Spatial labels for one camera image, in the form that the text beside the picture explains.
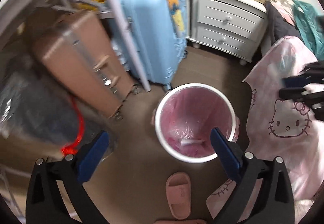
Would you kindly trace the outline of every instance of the metal pole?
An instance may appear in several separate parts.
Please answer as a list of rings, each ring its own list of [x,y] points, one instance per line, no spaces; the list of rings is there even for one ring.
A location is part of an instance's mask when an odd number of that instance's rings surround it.
[[[119,0],[108,0],[108,2],[110,5],[110,9],[112,10],[112,13],[114,15],[116,24],[119,28],[119,31],[124,39],[126,48],[129,52],[130,57],[132,58],[132,61],[136,68],[136,71],[140,77],[143,88],[145,91],[150,91],[151,86],[147,80],[143,64],[142,64],[141,59],[137,53],[134,41],[132,39],[132,34],[128,29],[128,23],[125,19],[120,2],[119,2]]]

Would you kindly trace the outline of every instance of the red rope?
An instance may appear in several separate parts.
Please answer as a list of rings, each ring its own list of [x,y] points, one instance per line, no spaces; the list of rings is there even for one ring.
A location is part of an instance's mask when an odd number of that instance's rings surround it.
[[[79,130],[78,130],[78,135],[77,135],[77,138],[75,139],[75,141],[72,143],[72,144],[68,144],[66,146],[64,146],[61,151],[62,153],[66,156],[68,154],[73,154],[75,155],[77,153],[77,149],[75,149],[75,147],[78,146],[78,144],[80,144],[82,138],[83,138],[83,135],[84,135],[84,119],[83,119],[83,116],[82,114],[80,113],[79,109],[78,109],[78,106],[77,106],[77,103],[76,103],[76,100],[74,98],[74,96],[70,96],[71,98],[71,102],[72,102],[72,106],[73,106],[73,109],[75,110],[75,112],[77,113],[77,116],[78,116],[78,121],[79,121]]]

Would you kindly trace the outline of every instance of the drawer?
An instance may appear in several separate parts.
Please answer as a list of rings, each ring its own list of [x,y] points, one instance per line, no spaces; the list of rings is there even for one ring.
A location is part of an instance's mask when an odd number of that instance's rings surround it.
[[[226,3],[198,0],[198,22],[226,29],[254,41],[263,20],[253,13]]]
[[[197,40],[244,58],[248,55],[248,47],[244,41],[223,34],[221,29],[211,30],[208,26],[198,26]]]

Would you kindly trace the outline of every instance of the screw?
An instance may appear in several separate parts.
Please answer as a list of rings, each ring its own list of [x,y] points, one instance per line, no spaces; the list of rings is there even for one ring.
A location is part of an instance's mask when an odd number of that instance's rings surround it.
[[[36,164],[41,165],[42,163],[43,163],[43,159],[42,158],[38,158],[36,160]]]
[[[106,86],[111,85],[111,80],[106,80],[104,85],[106,85]]]
[[[67,156],[65,157],[65,160],[66,160],[66,161],[71,161],[73,158],[74,158],[74,155],[69,154],[69,155],[67,155]]]
[[[279,164],[281,164],[284,160],[282,159],[282,157],[277,156],[277,157],[276,157],[276,161],[277,161]]]
[[[254,155],[251,152],[246,152],[244,155],[247,159],[252,159],[254,157]]]

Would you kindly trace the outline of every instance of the trash can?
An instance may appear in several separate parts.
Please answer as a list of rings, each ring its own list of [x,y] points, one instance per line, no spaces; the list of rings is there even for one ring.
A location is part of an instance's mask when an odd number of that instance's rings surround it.
[[[181,161],[203,163],[216,158],[210,143],[215,127],[228,141],[236,141],[239,119],[231,103],[223,93],[206,84],[190,83],[175,88],[164,96],[156,110],[158,139],[170,155]],[[182,139],[201,142],[182,145]]]

